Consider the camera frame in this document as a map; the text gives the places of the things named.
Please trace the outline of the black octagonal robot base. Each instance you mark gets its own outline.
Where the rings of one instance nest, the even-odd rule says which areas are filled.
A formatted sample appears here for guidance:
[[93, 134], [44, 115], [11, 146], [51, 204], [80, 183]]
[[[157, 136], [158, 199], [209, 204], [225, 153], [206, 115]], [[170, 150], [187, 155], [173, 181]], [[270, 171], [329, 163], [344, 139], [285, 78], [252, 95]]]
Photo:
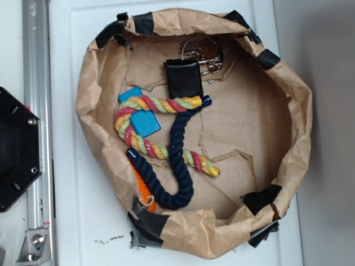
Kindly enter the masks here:
[[1, 87], [1, 212], [41, 174], [39, 119]]

